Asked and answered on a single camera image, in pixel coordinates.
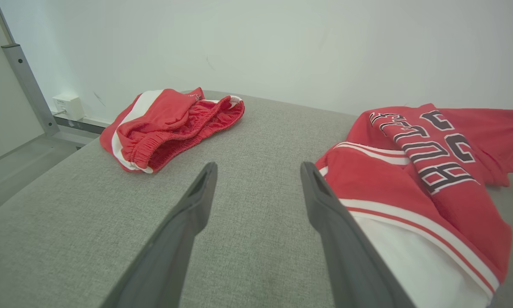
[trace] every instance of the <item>electrical socket box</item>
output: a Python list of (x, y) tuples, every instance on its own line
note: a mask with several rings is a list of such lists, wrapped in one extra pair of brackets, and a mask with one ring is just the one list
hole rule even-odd
[(82, 117), (85, 117), (82, 103), (78, 96), (61, 94), (53, 97), (53, 102), (55, 103), (57, 112), (60, 113), (61, 111), (66, 110), (66, 113), (63, 113), (60, 116), (73, 121), (78, 121)]

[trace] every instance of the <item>red garment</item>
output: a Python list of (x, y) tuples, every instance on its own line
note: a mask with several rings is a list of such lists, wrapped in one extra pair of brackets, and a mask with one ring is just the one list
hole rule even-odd
[(367, 111), (316, 166), (352, 214), (424, 236), (489, 297), (504, 281), (511, 227), (485, 184), (509, 185), (513, 110)]
[(147, 91), (102, 132), (100, 144), (126, 171), (155, 173), (174, 156), (234, 125), (244, 111), (241, 98), (205, 100), (201, 88), (188, 94)]

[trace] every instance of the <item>red fabric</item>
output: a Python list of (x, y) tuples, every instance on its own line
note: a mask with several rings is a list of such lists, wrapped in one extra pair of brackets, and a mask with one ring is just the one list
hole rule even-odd
[[(213, 103), (204, 99), (201, 88), (188, 94), (166, 89), (143, 115), (121, 124), (141, 95), (102, 132), (100, 143), (118, 160), (112, 146), (117, 133), (123, 158), (138, 168), (150, 167), (153, 172), (213, 133), (231, 127), (245, 111), (242, 100), (231, 104), (231, 96)], [(118, 162), (128, 172), (142, 172)]]
[[(357, 144), (376, 148), (366, 150), (380, 154), (379, 158)], [(403, 153), (410, 158), (407, 164), (385, 161)], [(367, 111), (346, 142), (328, 150), (316, 166), (327, 167), (325, 179), (340, 199), (379, 202), (429, 218), (470, 248), (499, 282), (504, 281), (511, 228), (501, 219), (485, 184), (509, 185), (513, 110), (436, 109), (428, 104)], [(417, 228), (426, 232), (425, 225)], [(474, 270), (472, 261), (462, 261)], [(486, 280), (485, 284), (494, 291)]]

